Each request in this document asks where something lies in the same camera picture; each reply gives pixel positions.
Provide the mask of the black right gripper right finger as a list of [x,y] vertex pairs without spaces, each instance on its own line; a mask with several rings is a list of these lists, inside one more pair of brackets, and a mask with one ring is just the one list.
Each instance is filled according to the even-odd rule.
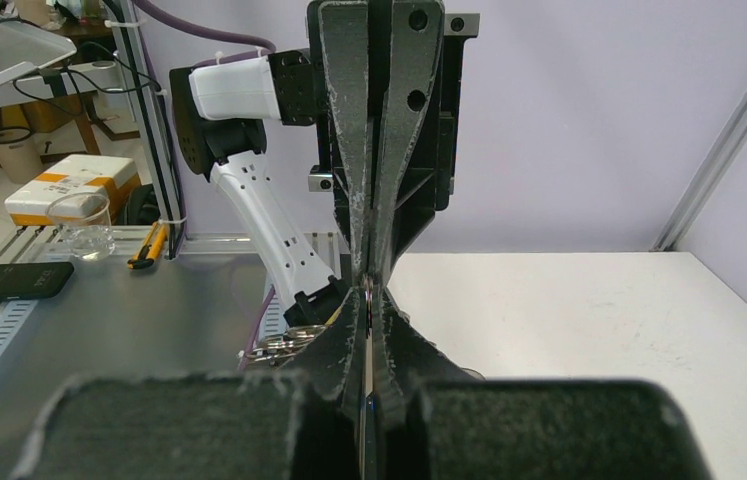
[[369,297],[382,479],[707,479],[683,412],[636,379],[480,380]]

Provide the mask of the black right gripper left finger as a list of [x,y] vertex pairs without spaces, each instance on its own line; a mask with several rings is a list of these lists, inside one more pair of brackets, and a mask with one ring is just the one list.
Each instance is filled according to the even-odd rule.
[[44,404],[15,479],[358,479],[352,420],[299,361],[280,370],[75,377]]

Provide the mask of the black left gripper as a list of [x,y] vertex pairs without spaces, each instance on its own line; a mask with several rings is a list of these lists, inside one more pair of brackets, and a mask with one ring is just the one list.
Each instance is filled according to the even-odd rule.
[[270,58],[285,125],[314,126],[352,278],[374,279],[454,188],[463,55],[476,13],[440,1],[312,1],[305,48]]

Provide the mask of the large steel keyring plate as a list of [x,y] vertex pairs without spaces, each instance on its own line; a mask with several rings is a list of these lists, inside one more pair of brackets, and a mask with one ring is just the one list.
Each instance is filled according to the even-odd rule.
[[278,368],[325,330],[325,325],[289,327],[283,333],[268,335],[257,341],[249,351],[242,353],[242,360],[246,366]]

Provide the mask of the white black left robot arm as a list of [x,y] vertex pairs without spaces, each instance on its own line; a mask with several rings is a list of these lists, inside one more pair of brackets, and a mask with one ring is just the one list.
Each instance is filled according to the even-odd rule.
[[[476,13],[440,1],[313,1],[308,46],[170,72],[189,169],[237,209],[292,327],[332,320],[349,288],[384,288],[454,191],[464,47]],[[266,121],[314,126],[316,188],[350,249],[336,274],[264,162]]]

